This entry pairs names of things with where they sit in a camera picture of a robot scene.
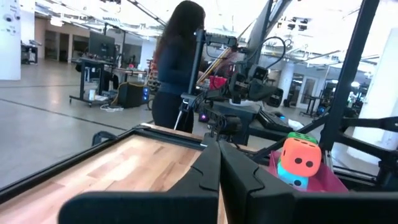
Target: doorway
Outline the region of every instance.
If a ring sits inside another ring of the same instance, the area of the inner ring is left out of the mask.
[[[69,34],[60,34],[60,62],[68,62]]]
[[[59,35],[54,31],[45,31],[44,58],[58,60]]]
[[[298,94],[297,107],[307,109],[310,100],[306,96],[315,96],[318,86],[318,78],[304,77],[300,93]]]

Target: black bar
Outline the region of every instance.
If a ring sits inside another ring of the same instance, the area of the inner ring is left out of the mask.
[[[380,128],[386,131],[398,132],[398,116],[380,119],[344,118],[342,126]]]
[[[80,92],[79,92],[79,98],[81,100],[84,99],[85,95],[85,79],[86,79],[86,63],[84,61],[81,62],[81,72],[80,72]]]
[[[123,31],[123,42],[122,42],[122,52],[121,52],[121,56],[120,56],[120,61],[121,61],[121,67],[123,68],[123,62],[124,62],[124,44],[126,43],[126,31]]]
[[[266,21],[262,25],[262,30],[261,30],[262,39],[261,40],[265,39],[266,35],[267,35],[267,28],[268,28],[268,23],[269,23],[269,17],[271,16],[272,5],[273,5],[273,3],[271,2],[271,0],[269,0],[267,14],[266,14]],[[254,62],[255,64],[257,64],[260,61],[260,57],[261,57],[261,49],[257,50],[257,52],[254,54],[253,59],[251,61]]]
[[[336,142],[342,143],[349,147],[353,147],[362,152],[368,153],[372,156],[376,156],[377,158],[382,159],[382,160],[392,157],[391,151],[383,149],[379,146],[369,144],[369,143],[361,141],[359,139],[352,138],[351,136],[348,136],[343,133],[338,133]]]
[[[108,28],[108,24],[105,22],[104,35],[106,35],[106,29],[107,28]]]
[[[355,79],[359,61],[368,38],[369,30],[376,13],[379,0],[363,0],[359,10],[353,35],[348,46],[344,64],[341,68],[338,84],[335,91],[335,99],[331,106],[329,119],[323,128],[320,139],[320,147],[325,151],[331,151],[340,128],[341,119],[346,108],[346,99],[351,91],[351,83]]]
[[[203,46],[205,44],[205,36],[206,36],[205,30],[202,29],[197,30],[197,47],[195,51],[195,59],[193,60],[193,65],[192,65],[191,80],[188,89],[189,95],[192,95],[194,93],[195,87],[197,85],[201,55],[203,52]]]
[[[324,116],[322,116],[322,117],[320,117],[318,119],[314,119],[312,121],[312,123],[304,126],[303,128],[299,129],[296,132],[302,133],[302,134],[307,134],[310,131],[313,131],[314,129],[318,128],[319,126],[325,124],[325,122],[326,122],[328,117],[329,117],[329,115],[326,114],[326,115],[324,115]],[[284,137],[283,139],[275,142],[274,144],[272,144],[269,147],[264,147],[264,148],[258,150],[257,154],[255,156],[253,156],[251,159],[254,162],[261,161],[261,159],[263,159],[264,157],[268,156],[271,153],[271,151],[276,151],[276,150],[280,149],[284,145],[285,140],[286,140],[286,137]]]

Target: white column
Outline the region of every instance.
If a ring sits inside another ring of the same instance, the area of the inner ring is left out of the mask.
[[[141,45],[141,59],[139,66],[141,70],[148,68],[147,59],[151,59],[154,56],[156,50],[156,40],[144,40]]]
[[[285,65],[280,73],[278,88],[283,89],[284,95],[282,101],[287,99],[290,85],[292,84],[294,74],[294,64],[292,62],[285,62]]]
[[[21,79],[21,10],[19,1],[0,5],[0,80]]]
[[[20,0],[21,6],[21,41],[29,44],[35,39],[35,0]]]
[[[398,116],[397,52],[398,27],[391,29],[389,33],[359,115],[360,118]],[[395,150],[398,146],[397,133],[381,129],[355,128],[353,137],[388,150]],[[369,163],[377,164],[379,161],[378,158],[353,148],[349,148],[347,153]]]
[[[73,57],[73,34],[69,34],[68,63],[72,62],[72,57]]]

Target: wooden surface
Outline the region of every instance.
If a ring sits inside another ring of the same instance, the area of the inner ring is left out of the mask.
[[[65,201],[92,190],[166,191],[184,176],[200,153],[131,136],[0,205],[0,223],[57,223]],[[226,223],[221,195],[218,221]]]

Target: cable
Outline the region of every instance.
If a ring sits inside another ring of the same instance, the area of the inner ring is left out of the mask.
[[[112,113],[116,111],[123,111],[124,108],[121,106],[101,105],[100,109]]]
[[[115,104],[116,101],[118,100],[119,89],[120,89],[120,87],[121,87],[122,85],[132,85],[132,86],[136,86],[136,87],[145,87],[145,84],[143,84],[143,85],[137,85],[137,84],[133,84],[133,83],[129,83],[129,82],[120,83],[120,84],[119,84],[119,87],[118,87],[118,94],[116,94],[116,96],[115,96],[114,100],[112,101],[111,105]]]
[[[263,41],[259,44],[259,46],[257,47],[257,49],[253,52],[253,54],[251,54],[250,57],[248,57],[248,58],[246,59],[246,61],[249,61],[250,59],[252,59],[252,58],[255,56],[255,54],[257,53],[257,51],[261,50],[262,45],[263,45],[265,42],[267,42],[268,40],[271,40],[271,39],[278,39],[278,40],[280,40],[280,41],[282,42],[282,45],[284,46],[284,51],[282,52],[282,55],[281,55],[274,63],[268,65],[268,67],[266,67],[266,69],[271,68],[271,67],[274,66],[276,63],[280,62],[280,61],[282,60],[282,58],[285,57],[285,53],[286,53],[286,44],[285,44],[285,41],[284,41],[282,38],[276,37],[276,36],[275,36],[275,37],[268,37],[268,38],[266,38],[265,40],[263,40]]]

